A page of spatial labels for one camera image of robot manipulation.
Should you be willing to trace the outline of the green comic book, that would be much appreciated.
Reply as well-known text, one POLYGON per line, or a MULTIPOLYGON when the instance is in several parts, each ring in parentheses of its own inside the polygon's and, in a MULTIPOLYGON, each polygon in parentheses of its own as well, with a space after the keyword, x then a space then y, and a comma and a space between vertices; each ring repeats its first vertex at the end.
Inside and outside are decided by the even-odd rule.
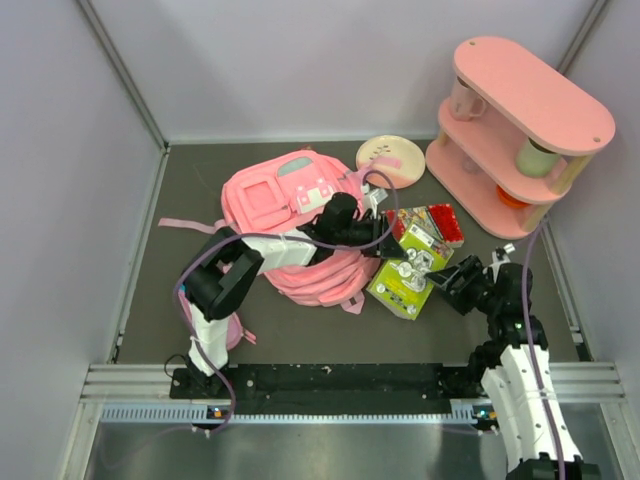
POLYGON ((367 292, 396 317, 416 320, 434 288, 426 275, 444 269, 454 251, 418 220, 407 227, 399 244, 406 257, 386 260, 367 292))

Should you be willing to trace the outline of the pink student backpack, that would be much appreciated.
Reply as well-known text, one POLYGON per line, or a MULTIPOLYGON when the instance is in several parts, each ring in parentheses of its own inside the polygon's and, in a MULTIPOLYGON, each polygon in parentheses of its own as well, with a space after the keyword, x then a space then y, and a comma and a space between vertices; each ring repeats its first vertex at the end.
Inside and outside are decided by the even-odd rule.
MULTIPOLYGON (((222 187, 223 217, 215 224, 174 218, 162 218, 159 224, 209 237, 222 224, 239 233, 281 234, 311 221, 338 192, 355 197, 360 214, 364 213, 361 187, 378 172, 371 167, 353 171, 334 157, 297 150, 235 173, 222 187)), ((358 314, 364 305, 363 290, 381 260, 354 251, 336 251, 308 267, 283 267, 260 275, 299 305, 340 306, 358 314)))

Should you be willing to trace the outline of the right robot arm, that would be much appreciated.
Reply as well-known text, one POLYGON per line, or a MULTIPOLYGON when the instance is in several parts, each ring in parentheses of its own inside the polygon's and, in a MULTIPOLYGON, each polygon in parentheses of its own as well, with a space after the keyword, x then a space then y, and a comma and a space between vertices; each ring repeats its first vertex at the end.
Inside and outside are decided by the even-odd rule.
POLYGON ((485 266, 470 255, 426 280, 459 314, 485 315, 489 339, 470 354, 449 390, 488 396, 507 453, 509 479, 599 479, 565 422, 550 373, 549 344, 531 312, 533 274, 498 248, 485 266))

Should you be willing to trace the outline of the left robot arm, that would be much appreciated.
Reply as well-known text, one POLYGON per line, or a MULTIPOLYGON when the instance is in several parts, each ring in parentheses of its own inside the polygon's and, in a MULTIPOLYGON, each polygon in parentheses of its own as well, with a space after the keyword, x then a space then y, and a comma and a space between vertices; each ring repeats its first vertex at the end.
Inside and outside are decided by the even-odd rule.
POLYGON ((283 267, 308 267, 336 251, 365 257, 402 259, 393 236, 398 214, 358 212, 356 198, 336 193, 321 213, 281 233, 239 233, 222 224, 196 254, 174 288, 191 334, 186 367, 192 384, 205 396, 226 387, 227 332, 255 278, 283 267))

